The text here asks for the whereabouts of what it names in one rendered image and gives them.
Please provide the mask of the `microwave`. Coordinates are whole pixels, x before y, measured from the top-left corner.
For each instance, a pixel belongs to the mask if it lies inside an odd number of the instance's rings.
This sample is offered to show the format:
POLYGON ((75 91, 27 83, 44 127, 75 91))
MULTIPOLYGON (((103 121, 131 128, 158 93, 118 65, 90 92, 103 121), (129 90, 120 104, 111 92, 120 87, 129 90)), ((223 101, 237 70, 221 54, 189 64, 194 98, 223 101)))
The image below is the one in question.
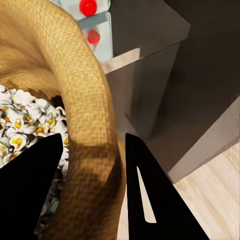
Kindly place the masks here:
POLYGON ((106 12, 111 0, 50 0, 58 7, 69 13, 75 21, 82 21, 89 17, 106 12))

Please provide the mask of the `popcorn bag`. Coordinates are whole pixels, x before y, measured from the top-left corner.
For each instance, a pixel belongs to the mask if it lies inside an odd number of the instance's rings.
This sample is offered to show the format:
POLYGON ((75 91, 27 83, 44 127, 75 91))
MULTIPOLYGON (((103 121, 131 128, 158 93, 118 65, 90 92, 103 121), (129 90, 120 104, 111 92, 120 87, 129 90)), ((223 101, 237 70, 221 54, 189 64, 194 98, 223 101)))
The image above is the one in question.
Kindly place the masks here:
POLYGON ((106 76, 78 21, 50 0, 0 0, 0 85, 65 111, 64 188, 47 229, 31 240, 117 240, 126 149, 106 76))

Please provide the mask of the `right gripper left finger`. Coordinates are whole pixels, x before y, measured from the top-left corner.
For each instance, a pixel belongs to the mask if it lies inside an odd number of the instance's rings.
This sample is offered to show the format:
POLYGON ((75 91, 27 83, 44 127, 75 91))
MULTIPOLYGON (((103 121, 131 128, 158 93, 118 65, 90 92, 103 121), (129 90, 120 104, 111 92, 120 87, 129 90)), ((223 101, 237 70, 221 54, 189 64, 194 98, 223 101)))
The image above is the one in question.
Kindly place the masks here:
POLYGON ((0 168, 0 240, 31 240, 64 151, 48 134, 0 168))

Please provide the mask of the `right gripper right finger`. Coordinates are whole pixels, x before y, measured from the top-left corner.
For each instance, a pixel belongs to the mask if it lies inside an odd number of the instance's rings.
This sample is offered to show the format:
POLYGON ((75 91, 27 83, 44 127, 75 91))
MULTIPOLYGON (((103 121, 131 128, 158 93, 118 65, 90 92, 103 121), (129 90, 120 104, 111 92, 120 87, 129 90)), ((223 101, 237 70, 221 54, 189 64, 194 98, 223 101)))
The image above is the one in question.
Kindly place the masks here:
POLYGON ((125 162, 129 240, 210 240, 148 146, 130 133, 125 162), (137 167, 156 223, 145 220, 137 167))

